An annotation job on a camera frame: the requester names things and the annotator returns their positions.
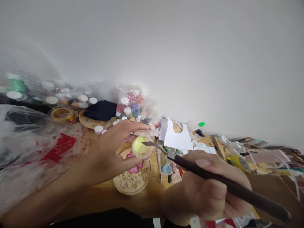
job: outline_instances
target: green bottle cap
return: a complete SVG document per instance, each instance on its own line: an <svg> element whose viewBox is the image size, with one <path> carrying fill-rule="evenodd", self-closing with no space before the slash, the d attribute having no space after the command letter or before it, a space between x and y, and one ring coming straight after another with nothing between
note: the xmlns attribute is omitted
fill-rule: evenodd
<svg viewBox="0 0 304 228"><path fill-rule="evenodd" d="M205 122L200 122L200 123L199 123L199 127L203 127L203 126L205 126L205 125L206 125Z"/></svg>

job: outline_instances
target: pink flower design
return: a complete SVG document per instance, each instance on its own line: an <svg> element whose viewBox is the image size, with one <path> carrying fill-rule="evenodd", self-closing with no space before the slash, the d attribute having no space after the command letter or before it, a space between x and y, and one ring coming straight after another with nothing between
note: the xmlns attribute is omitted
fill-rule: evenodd
<svg viewBox="0 0 304 228"><path fill-rule="evenodd" d="M130 154L127 154L126 158L134 156L133 151ZM143 160L139 165L133 167L132 169L130 169L130 173L138 173L139 169L141 169L143 167L143 163L145 162L145 160Z"/></svg>

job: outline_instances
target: white cable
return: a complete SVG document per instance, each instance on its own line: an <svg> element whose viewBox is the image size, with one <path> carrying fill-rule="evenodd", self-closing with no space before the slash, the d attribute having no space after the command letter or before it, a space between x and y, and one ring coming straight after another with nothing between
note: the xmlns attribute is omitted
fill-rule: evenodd
<svg viewBox="0 0 304 228"><path fill-rule="evenodd" d="M253 145L253 146L259 147L259 148L262 148L262 149L264 149L264 150L269 151L270 153L272 153L277 159L279 159L279 160L286 166L287 170L289 171L289 173L290 173L290 175L291 175L291 177L292 177L292 179L293 179L293 181L294 181L294 183L295 183L295 188L296 188L296 192L297 192L297 198L298 198L298 200L300 201L300 192L299 192L298 182L297 182L296 177L291 173L291 171L290 171L290 169L289 169L289 165L288 165L286 162L284 162L281 158L279 158L279 157L278 157L275 153L273 153L271 150L268 150L268 149L265 149L264 147L260 147L260 146L256 146L256 145Z"/></svg>
<svg viewBox="0 0 304 228"><path fill-rule="evenodd" d="M250 150L249 150L247 147L244 147L244 148L245 148L246 150L248 150L248 153L250 154L250 157L251 157L251 159L252 159L254 165L256 166L257 172L258 172L259 174L262 174L262 175L263 175L263 173L259 170L258 166L256 165L256 162L254 161L253 156L252 156Z"/></svg>

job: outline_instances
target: wooden coaster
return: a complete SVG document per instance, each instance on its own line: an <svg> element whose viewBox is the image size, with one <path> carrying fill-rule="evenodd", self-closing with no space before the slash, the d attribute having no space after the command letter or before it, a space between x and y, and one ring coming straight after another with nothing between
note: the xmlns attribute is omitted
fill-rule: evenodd
<svg viewBox="0 0 304 228"><path fill-rule="evenodd" d="M123 158L132 153L128 148L120 153ZM151 177L151 161L145 160L142 164L123 172L113 178L116 189L124 195L135 195L141 192L148 184Z"/></svg>
<svg viewBox="0 0 304 228"><path fill-rule="evenodd" d="M183 131L182 128L177 123L174 122L172 123L173 123L173 130L175 133L181 133Z"/></svg>
<svg viewBox="0 0 304 228"><path fill-rule="evenodd" d="M101 121L101 120L93 120L88 117L83 116L83 111L79 113L79 121L81 122L82 125L84 125L87 128L94 129L96 126L105 126L107 122ZM114 122L116 118L112 117L109 121Z"/></svg>

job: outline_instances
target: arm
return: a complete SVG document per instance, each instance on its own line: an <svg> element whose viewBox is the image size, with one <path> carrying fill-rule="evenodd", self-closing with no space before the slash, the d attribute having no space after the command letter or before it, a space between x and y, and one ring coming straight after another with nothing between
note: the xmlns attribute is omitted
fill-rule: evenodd
<svg viewBox="0 0 304 228"><path fill-rule="evenodd" d="M142 159L123 159L116 154L129 132L149 127L129 120L121 121L101 135L88 155L72 165L48 186L23 199L1 219L2 227L45 227L86 186L96 185L133 168Z"/></svg>
<svg viewBox="0 0 304 228"><path fill-rule="evenodd" d="M246 175L218 155L192 151L184 158L251 189ZM182 181L168 188L161 199L164 217L179 226L189 225L190 218L195 216L209 221L240 217L248 214L251 208L247 202L227 193L225 184L214 179L204 180L191 172L185 172Z"/></svg>

